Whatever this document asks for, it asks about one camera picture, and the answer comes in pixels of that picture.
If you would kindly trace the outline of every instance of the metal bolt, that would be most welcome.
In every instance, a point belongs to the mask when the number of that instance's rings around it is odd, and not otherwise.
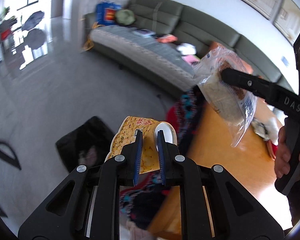
[[[86,171],[87,167],[84,165],[80,165],[77,167],[77,172],[84,172]]]
[[[124,161],[124,156],[119,154],[119,155],[116,155],[114,157],[114,159],[117,161],[117,162],[123,162]]]
[[[185,159],[186,159],[186,158],[185,158],[183,155],[177,155],[177,156],[175,157],[175,160],[176,160],[177,162],[183,162]]]
[[[223,172],[223,167],[220,165],[216,165],[213,167],[214,171],[216,172]]]

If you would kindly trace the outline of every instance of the transparent plastic packaging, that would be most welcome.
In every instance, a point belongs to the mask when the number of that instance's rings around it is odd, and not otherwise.
[[[257,97],[223,82],[221,72],[226,68],[247,73],[236,53],[218,46],[194,66],[194,81],[207,102],[227,122],[233,138],[231,146],[235,147],[253,119]]]

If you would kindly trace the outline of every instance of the yellow patterned cup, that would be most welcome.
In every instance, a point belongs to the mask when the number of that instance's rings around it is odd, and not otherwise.
[[[128,116],[114,136],[106,160],[120,154],[124,145],[135,142],[138,130],[143,133],[140,173],[156,171],[159,169],[159,157],[156,147],[157,131],[163,130],[166,141],[175,145],[177,145],[177,135],[171,124],[150,118]]]

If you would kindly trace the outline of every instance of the yellow cord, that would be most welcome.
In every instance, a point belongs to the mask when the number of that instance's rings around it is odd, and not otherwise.
[[[95,22],[95,23],[92,25],[92,29],[95,29],[95,28],[98,28],[98,27],[102,27],[102,26],[104,26],[104,25],[98,24],[98,22]],[[91,32],[90,32],[89,35],[88,35],[88,40],[87,40],[87,42],[86,42],[86,43],[84,44],[84,46],[83,46],[83,49],[84,49],[84,50],[92,49],[93,46],[94,46],[93,41],[92,41],[91,38],[90,38],[90,34],[91,34]]]

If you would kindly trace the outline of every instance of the sofa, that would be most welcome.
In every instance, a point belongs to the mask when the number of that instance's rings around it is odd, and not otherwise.
[[[128,8],[136,17],[134,27],[153,30],[158,35],[172,34],[178,41],[175,44],[159,44],[153,38],[139,37],[138,40],[136,35],[129,34],[130,28],[120,26],[92,29],[96,16],[90,13],[85,15],[85,31],[94,43],[93,49],[138,73],[175,98],[194,85],[191,67],[184,65],[185,62],[180,60],[180,55],[176,55],[178,52],[173,48],[180,43],[194,45],[197,56],[201,58],[209,52],[211,43],[216,41],[248,63],[253,75],[292,91],[280,70],[260,49],[214,17],[172,0],[131,0]]]

